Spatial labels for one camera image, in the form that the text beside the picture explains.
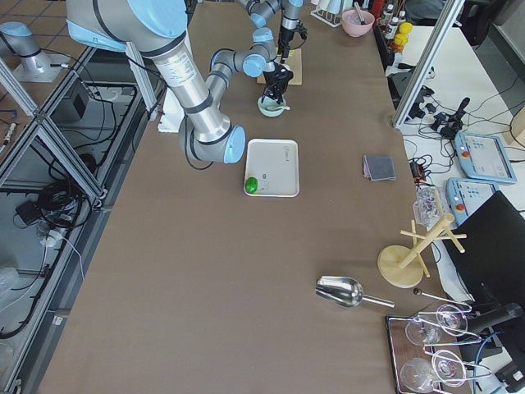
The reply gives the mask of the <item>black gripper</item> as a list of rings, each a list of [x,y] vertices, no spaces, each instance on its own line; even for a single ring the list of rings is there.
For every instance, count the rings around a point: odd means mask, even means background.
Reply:
[[[288,56],[290,52],[290,42],[294,34],[298,33],[303,41],[308,37],[308,30],[301,20],[283,20],[278,37],[278,55]]]
[[[281,71],[264,71],[265,88],[262,92],[261,103],[267,100],[273,100],[281,105],[284,103],[284,94],[287,90],[286,84],[293,77],[291,71],[283,68]]]

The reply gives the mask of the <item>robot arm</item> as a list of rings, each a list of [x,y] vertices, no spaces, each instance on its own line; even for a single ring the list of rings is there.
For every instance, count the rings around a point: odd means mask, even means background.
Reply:
[[[299,24],[301,1],[244,1],[255,25],[246,51],[222,49],[203,78],[185,44],[190,7],[185,1],[69,1],[66,21],[77,42],[123,53],[133,43],[153,61],[181,105],[180,142],[194,160],[236,163],[244,152],[245,132],[220,110],[221,97],[236,72],[264,76],[262,103],[283,108],[293,77],[284,62]]]
[[[266,0],[247,1],[244,6],[249,19],[257,28],[264,27],[278,12],[281,14],[277,55],[281,57],[282,62],[289,57],[290,43],[295,34],[298,34],[303,42],[308,38],[308,30],[300,20],[303,4],[303,1],[296,0]]]

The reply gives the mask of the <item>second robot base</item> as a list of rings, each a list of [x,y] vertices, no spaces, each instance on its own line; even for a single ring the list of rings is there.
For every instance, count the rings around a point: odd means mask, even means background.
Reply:
[[[35,40],[29,27],[18,21],[1,24],[1,58],[18,57],[20,65],[13,71],[21,82],[51,83],[60,73],[53,66],[55,55],[47,55]]]

